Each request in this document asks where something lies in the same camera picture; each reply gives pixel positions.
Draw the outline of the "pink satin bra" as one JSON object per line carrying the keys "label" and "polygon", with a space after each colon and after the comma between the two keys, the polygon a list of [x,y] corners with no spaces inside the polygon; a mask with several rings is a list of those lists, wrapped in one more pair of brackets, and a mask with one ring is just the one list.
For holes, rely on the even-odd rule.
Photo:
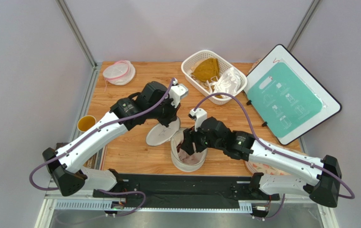
{"label": "pink satin bra", "polygon": [[177,145],[177,155],[179,160],[186,165],[196,165],[201,160],[197,153],[193,155],[188,155],[185,151],[180,149],[180,144]]}

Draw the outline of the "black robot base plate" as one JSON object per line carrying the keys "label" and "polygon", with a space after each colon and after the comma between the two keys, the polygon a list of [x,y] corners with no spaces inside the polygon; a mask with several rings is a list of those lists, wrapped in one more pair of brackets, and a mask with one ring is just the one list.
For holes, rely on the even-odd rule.
{"label": "black robot base plate", "polygon": [[267,203],[278,202],[279,194],[269,196],[250,187],[249,176],[189,176],[120,174],[113,192],[136,190],[123,196],[127,207],[142,202],[143,208],[162,209],[237,209],[240,200]]}

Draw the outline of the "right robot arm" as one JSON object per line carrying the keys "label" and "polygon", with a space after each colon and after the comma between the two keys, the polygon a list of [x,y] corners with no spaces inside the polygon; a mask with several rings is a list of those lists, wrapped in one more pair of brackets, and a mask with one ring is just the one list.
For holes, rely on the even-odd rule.
{"label": "right robot arm", "polygon": [[342,177],[338,160],[330,155],[309,157],[279,148],[250,133],[232,131],[214,117],[204,120],[200,127],[183,130],[180,148],[188,155],[207,148],[217,149],[234,159],[269,165],[288,174],[256,173],[251,187],[260,192],[308,196],[312,201],[330,208],[338,206]]}

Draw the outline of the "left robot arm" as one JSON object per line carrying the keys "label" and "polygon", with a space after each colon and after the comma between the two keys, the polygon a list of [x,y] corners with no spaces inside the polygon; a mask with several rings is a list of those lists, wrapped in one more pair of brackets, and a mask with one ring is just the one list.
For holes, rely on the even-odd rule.
{"label": "left robot arm", "polygon": [[80,190],[112,190],[118,183],[113,171],[86,168],[84,163],[115,138],[146,120],[154,119],[164,127],[177,120],[181,99],[188,89],[172,79],[170,86],[152,81],[141,92],[119,99],[89,130],[67,145],[47,148],[42,155],[54,183],[62,196]]}

